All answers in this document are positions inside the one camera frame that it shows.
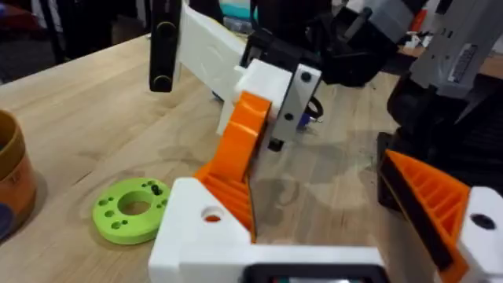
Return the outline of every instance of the orange support rib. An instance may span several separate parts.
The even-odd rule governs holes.
[[[397,187],[401,182],[389,178],[391,174],[385,173],[389,172],[389,168],[384,169],[385,166],[394,167],[408,188]],[[397,190],[409,190],[420,203],[452,258],[452,263],[440,270],[439,275],[444,283],[459,282],[468,270],[468,264],[457,250],[457,241],[468,204],[470,188],[428,164],[391,150],[386,150],[381,174],[409,220],[412,217],[407,210],[407,203],[402,202],[400,192]]]
[[[213,160],[194,176],[250,231],[253,242],[255,219],[246,172],[269,108],[270,101],[242,93]]]

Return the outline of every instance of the label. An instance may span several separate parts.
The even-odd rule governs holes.
[[[0,239],[7,236],[14,223],[14,214],[10,208],[0,202]]]
[[[29,204],[34,192],[30,160],[25,154],[13,172],[0,181],[0,203],[9,206],[17,215]]]

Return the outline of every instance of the black knob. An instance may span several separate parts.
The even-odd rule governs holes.
[[[176,27],[173,23],[164,21],[157,24],[156,32],[163,39],[172,39],[176,36]]]
[[[154,79],[154,90],[155,91],[171,91],[171,78],[167,75],[158,75]]]

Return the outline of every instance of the red object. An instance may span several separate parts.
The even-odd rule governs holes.
[[[426,15],[428,14],[428,11],[426,9],[422,9],[414,18],[413,22],[410,24],[410,31],[420,31],[421,26],[423,25],[424,18],[426,18]]]
[[[6,13],[3,17],[0,17],[0,27],[22,31],[37,31],[41,29],[37,19],[30,12],[16,6],[3,5],[6,7]]]

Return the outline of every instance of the screw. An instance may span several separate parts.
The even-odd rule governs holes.
[[[158,186],[158,185],[153,185],[153,186],[151,187],[151,189],[152,189],[152,191],[154,192],[154,194],[155,194],[156,196],[159,196],[159,195],[160,195],[160,189],[159,189],[159,186]]]
[[[494,223],[493,219],[491,219],[487,215],[472,214],[472,215],[470,215],[470,218],[480,228],[484,228],[485,230],[494,230],[494,229],[496,229],[496,224]]]
[[[303,72],[301,75],[300,75],[300,79],[305,82],[305,83],[308,83],[311,81],[311,74],[308,73],[308,72]]]

